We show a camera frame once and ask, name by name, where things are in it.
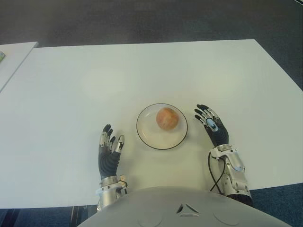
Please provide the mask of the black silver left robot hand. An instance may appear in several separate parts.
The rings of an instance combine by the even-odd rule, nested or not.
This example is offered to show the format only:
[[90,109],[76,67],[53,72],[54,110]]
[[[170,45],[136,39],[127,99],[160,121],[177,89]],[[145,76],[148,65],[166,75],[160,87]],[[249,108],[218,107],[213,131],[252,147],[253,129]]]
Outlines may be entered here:
[[98,147],[98,169],[101,180],[116,176],[117,168],[120,161],[121,151],[125,144],[124,135],[120,135],[116,146],[113,148],[113,144],[116,140],[115,136],[112,136],[113,129],[110,124],[107,124],[101,133]]

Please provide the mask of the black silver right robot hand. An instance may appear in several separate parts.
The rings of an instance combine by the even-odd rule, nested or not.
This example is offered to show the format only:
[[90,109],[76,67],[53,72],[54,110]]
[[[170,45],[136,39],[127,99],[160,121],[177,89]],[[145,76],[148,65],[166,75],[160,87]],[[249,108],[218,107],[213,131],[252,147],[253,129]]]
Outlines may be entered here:
[[197,108],[194,109],[196,113],[195,118],[202,123],[213,145],[217,147],[223,144],[228,144],[228,131],[217,113],[206,105],[196,106]]

